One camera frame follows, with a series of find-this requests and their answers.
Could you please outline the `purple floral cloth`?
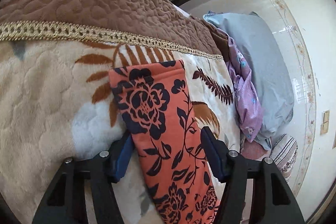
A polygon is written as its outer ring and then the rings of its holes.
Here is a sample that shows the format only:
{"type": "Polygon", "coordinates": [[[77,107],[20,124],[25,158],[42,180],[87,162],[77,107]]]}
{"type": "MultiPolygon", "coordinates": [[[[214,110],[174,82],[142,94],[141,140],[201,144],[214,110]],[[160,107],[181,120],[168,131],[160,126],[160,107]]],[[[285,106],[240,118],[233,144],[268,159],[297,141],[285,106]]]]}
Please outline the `purple floral cloth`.
{"type": "Polygon", "coordinates": [[[263,110],[252,82],[252,69],[232,38],[228,38],[228,50],[226,66],[234,87],[239,127],[251,143],[261,129],[263,110]]]}

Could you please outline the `grey blue pillow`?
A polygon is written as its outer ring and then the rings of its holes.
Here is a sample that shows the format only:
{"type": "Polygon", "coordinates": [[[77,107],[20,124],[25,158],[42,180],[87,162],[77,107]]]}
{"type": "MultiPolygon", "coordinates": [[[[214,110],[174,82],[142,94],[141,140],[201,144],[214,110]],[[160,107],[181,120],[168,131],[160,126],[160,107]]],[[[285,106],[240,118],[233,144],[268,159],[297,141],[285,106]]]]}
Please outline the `grey blue pillow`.
{"type": "Polygon", "coordinates": [[[272,149],[279,129],[293,118],[294,92],[288,69],[270,28],[255,12],[209,12],[203,19],[234,39],[252,69],[252,83],[264,110],[256,141],[265,150],[272,149]]]}

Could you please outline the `striped floral bolster pillow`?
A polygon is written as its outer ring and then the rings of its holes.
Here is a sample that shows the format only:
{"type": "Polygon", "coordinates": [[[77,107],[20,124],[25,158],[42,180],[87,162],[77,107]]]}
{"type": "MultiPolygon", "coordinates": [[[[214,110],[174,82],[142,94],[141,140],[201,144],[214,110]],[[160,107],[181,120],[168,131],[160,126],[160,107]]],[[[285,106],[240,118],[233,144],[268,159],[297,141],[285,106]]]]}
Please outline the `striped floral bolster pillow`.
{"type": "Polygon", "coordinates": [[[277,165],[286,182],[289,182],[297,159],[298,145],[294,137],[284,134],[273,146],[270,158],[277,165]]]}

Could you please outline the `cream leaf pattern blanket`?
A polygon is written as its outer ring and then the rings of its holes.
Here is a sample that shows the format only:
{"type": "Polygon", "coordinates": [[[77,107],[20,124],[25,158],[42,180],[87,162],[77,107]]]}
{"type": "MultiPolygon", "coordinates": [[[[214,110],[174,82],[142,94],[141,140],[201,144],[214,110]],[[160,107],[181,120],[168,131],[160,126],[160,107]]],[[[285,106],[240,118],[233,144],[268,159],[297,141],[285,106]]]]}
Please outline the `cream leaf pattern blanket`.
{"type": "Polygon", "coordinates": [[[125,124],[112,67],[182,59],[199,126],[239,150],[227,36],[169,0],[1,0],[1,197],[31,223],[61,162],[125,124]]]}

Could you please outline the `orange black floral garment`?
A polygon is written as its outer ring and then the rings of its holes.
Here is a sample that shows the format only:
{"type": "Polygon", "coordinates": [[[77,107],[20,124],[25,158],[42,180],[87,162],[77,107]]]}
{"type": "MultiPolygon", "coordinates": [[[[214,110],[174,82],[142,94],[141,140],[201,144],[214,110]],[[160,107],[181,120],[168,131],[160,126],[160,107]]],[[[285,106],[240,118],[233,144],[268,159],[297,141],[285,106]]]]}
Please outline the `orange black floral garment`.
{"type": "Polygon", "coordinates": [[[114,100],[164,223],[213,223],[219,201],[182,60],[114,68],[114,100]]]}

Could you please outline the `pink mauve large pillow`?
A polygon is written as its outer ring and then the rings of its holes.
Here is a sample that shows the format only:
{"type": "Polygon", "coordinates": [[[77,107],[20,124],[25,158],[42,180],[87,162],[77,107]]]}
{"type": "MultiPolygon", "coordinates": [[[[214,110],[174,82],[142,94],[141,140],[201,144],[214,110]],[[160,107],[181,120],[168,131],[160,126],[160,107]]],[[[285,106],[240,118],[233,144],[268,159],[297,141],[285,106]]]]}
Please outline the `pink mauve large pillow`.
{"type": "Polygon", "coordinates": [[[259,143],[245,141],[240,151],[246,159],[262,161],[265,157],[270,156],[270,150],[265,150],[259,143]]]}

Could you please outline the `beige wall socket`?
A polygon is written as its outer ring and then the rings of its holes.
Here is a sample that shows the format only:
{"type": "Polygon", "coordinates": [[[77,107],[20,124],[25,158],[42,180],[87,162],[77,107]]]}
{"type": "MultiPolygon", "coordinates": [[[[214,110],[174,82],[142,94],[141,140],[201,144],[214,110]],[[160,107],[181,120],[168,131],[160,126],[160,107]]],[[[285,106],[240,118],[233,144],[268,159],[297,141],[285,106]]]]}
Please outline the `beige wall socket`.
{"type": "Polygon", "coordinates": [[[326,134],[329,131],[329,119],[330,119],[330,111],[326,110],[322,114],[322,123],[321,123],[321,131],[320,134],[326,134]]]}

